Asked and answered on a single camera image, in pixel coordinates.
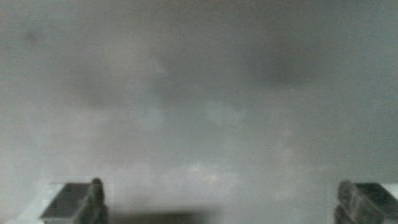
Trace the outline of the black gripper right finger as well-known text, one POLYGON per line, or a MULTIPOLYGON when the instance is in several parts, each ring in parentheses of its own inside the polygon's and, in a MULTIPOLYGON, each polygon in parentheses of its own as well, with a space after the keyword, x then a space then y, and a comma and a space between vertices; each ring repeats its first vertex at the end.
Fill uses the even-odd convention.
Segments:
POLYGON ((334 224, 398 224, 398 183, 339 183, 334 224))

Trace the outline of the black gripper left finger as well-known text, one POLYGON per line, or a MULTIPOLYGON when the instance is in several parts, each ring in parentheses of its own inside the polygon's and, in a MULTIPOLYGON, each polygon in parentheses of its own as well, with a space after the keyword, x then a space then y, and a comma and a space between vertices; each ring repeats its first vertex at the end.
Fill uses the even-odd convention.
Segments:
POLYGON ((108 224, 103 182, 67 183, 39 216, 44 224, 108 224))

